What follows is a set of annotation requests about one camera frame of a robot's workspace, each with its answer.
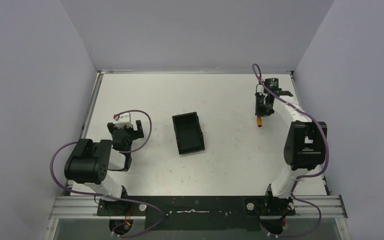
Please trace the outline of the orange handled screwdriver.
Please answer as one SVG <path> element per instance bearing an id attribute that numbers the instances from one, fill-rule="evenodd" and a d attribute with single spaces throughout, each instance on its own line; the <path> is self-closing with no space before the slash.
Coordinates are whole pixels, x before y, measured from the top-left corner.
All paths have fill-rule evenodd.
<path id="1" fill-rule="evenodd" d="M 263 126 L 263 121 L 262 121 L 262 117 L 261 116 L 259 116 L 259 115 L 256 116 L 256 122 L 257 122 L 257 126 L 259 128 L 261 128 Z"/>

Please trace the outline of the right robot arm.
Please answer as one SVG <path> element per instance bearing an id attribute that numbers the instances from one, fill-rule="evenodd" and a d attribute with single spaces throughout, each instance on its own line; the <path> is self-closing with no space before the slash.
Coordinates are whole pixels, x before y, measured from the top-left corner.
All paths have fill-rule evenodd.
<path id="1" fill-rule="evenodd" d="M 278 177 L 269 185 L 268 197 L 262 199 L 262 209 L 275 214 L 282 207 L 280 199 L 289 198 L 298 182 L 304 176 L 322 165 L 326 159 L 327 125 L 314 122 L 303 111 L 294 95 L 280 88 L 278 78 L 266 78 L 255 88 L 255 115 L 257 126 L 262 119 L 273 114 L 281 116 L 288 133 L 283 148 L 285 165 Z"/>

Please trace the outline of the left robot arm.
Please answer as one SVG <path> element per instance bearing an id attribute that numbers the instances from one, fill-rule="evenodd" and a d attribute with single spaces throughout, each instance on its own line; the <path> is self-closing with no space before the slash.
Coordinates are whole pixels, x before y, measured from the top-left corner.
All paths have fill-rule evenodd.
<path id="1" fill-rule="evenodd" d="M 81 138 L 66 161 L 64 175 L 67 180 L 83 184 L 109 201 L 108 208 L 117 216 L 128 210 L 127 190 L 118 184 L 109 171 L 127 172 L 132 163 L 133 141 L 144 138 L 142 122 L 129 120 L 109 122 L 107 129 L 111 139 L 94 142 Z"/>

